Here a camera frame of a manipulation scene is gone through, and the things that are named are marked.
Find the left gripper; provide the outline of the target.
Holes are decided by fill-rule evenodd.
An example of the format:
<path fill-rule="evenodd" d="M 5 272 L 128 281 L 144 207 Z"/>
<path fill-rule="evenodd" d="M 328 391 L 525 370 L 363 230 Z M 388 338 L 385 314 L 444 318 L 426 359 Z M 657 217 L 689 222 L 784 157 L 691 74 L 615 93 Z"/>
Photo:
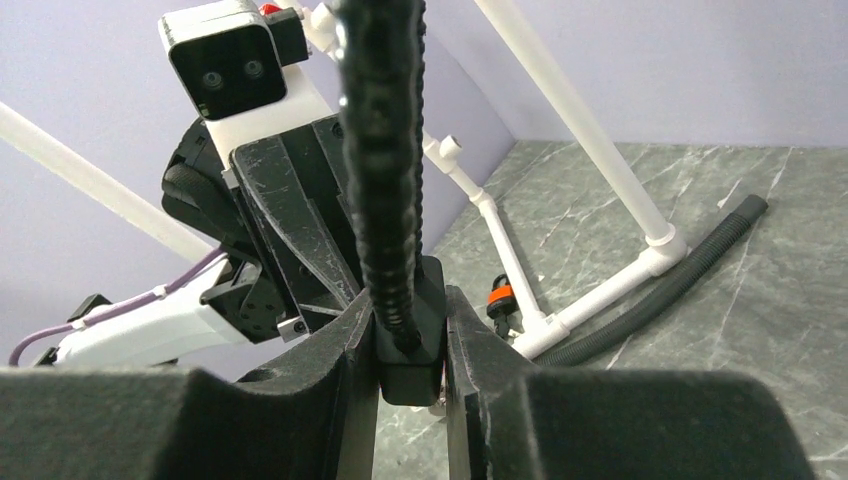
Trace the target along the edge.
<path fill-rule="evenodd" d="M 203 293 L 254 344 L 334 320 L 363 288 L 350 213 L 342 140 L 335 115 L 237 147 L 224 169 L 196 119 L 161 181 L 161 205 L 215 239 L 232 270 Z"/>

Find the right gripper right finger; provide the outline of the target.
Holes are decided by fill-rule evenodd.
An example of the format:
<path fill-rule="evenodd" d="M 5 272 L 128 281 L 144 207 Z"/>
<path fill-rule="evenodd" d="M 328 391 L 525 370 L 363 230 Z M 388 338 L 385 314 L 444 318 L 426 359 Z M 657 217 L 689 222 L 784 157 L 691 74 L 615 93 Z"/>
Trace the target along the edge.
<path fill-rule="evenodd" d="M 454 479 L 811 479 L 775 395 L 733 372 L 540 367 L 447 295 Z"/>

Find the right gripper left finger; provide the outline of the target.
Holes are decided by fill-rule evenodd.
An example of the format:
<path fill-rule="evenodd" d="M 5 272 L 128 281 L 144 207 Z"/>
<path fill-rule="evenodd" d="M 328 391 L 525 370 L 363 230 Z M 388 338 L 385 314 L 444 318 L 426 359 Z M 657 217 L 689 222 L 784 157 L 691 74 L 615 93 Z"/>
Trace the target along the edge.
<path fill-rule="evenodd" d="M 371 303 L 237 382 L 202 369 L 5 368 L 5 479 L 368 479 Z"/>

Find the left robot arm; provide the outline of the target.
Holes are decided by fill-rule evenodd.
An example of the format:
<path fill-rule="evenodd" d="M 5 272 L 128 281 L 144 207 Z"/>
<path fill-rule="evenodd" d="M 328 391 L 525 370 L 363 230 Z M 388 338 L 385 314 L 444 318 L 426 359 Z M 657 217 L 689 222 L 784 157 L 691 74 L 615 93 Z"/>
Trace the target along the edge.
<path fill-rule="evenodd" d="M 167 164 L 161 203 L 217 248 L 131 299 L 87 297 L 38 364 L 173 363 L 210 347 L 290 342 L 334 320 L 362 288 L 342 139 L 337 117 L 322 118 L 261 142 L 265 163 L 227 180 L 206 125 L 195 121 Z"/>

